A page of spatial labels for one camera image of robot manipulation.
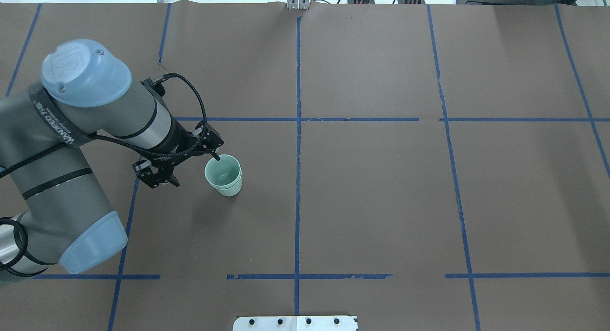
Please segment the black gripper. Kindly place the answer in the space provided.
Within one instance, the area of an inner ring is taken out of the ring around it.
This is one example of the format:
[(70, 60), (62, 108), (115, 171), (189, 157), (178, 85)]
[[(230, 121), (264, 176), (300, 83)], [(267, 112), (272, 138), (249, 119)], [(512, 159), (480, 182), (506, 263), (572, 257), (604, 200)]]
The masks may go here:
[[(136, 161), (132, 164), (133, 171), (139, 181), (144, 182), (151, 189), (159, 185), (180, 186), (174, 176), (174, 168), (194, 153), (198, 155), (210, 154), (216, 161), (220, 161), (217, 149), (224, 144), (221, 135), (209, 123), (198, 123), (194, 137), (175, 118), (171, 119), (168, 134), (160, 144), (139, 154), (147, 160)], [(159, 157), (151, 153), (175, 154), (179, 156)]]

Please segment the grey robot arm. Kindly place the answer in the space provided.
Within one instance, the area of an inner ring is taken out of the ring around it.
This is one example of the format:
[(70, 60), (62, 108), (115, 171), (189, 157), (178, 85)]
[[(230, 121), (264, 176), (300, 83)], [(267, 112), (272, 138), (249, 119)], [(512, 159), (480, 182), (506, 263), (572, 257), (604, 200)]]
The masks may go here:
[(48, 54), (40, 79), (1, 101), (1, 176), (28, 209), (1, 218), (1, 286), (59, 264), (80, 274), (120, 253), (128, 235), (81, 147), (107, 141), (138, 153), (134, 173), (150, 188), (179, 186), (173, 171), (205, 154), (216, 160), (220, 134), (202, 114), (187, 131), (166, 106), (162, 83), (178, 73), (133, 79), (128, 66), (93, 40)]

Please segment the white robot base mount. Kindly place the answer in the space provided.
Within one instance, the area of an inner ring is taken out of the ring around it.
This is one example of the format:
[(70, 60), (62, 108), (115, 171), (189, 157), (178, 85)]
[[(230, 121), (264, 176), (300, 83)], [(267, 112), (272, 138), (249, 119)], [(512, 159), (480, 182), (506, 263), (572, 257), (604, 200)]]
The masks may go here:
[(233, 331), (357, 331), (356, 316), (242, 316)]

